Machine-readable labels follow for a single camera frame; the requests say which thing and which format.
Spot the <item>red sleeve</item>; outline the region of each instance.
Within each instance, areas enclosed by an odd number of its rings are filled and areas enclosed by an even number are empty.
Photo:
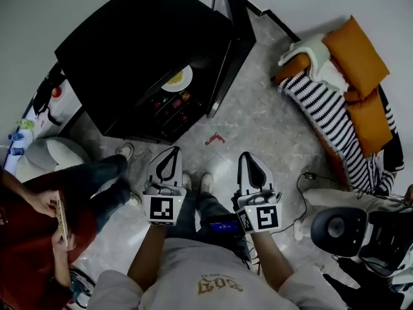
[[[73,294],[16,254],[1,254],[0,298],[15,310],[60,310]]]

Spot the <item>black shelf unit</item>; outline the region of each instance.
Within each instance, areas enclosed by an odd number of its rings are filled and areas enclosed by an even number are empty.
[[[55,54],[104,136],[173,143],[215,114],[254,43],[243,0],[111,0]],[[189,86],[164,91],[187,65]]]

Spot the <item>white sleeve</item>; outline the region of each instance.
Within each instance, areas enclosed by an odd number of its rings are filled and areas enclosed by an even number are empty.
[[[278,294],[301,310],[347,309],[339,294],[315,266],[294,273],[283,283]]]
[[[96,287],[88,302],[88,310],[137,309],[143,291],[123,273],[108,270],[97,279]]]

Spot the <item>leg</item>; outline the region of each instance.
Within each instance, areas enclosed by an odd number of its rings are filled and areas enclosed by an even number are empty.
[[[97,225],[97,231],[108,222],[111,215],[122,207],[130,198],[130,190],[125,183],[115,183],[108,190],[94,196],[88,202]]]
[[[187,189],[176,225],[168,228],[166,237],[196,240],[195,209],[196,197],[190,189]]]
[[[242,260],[250,260],[250,252],[244,239],[234,238],[227,234],[219,236],[213,233],[207,224],[208,217],[223,216],[231,213],[210,193],[212,192],[213,184],[214,179],[212,175],[205,174],[202,177],[201,194],[197,199],[197,210],[201,216],[201,229],[197,232],[197,239],[204,243],[227,248]]]
[[[120,176],[127,167],[122,155],[113,155],[103,160],[81,164],[65,169],[74,191],[91,197],[107,181]]]

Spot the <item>hand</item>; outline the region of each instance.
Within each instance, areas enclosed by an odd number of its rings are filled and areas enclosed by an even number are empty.
[[[67,253],[68,251],[75,249],[75,235],[71,232],[69,232],[67,244],[68,245],[66,246],[65,241],[63,240],[63,233],[59,229],[57,229],[52,236],[53,250],[60,253]]]
[[[26,201],[37,212],[50,217],[56,217],[56,191],[45,191],[38,194],[31,194],[26,197]]]
[[[7,223],[7,218],[0,211],[0,225]]]

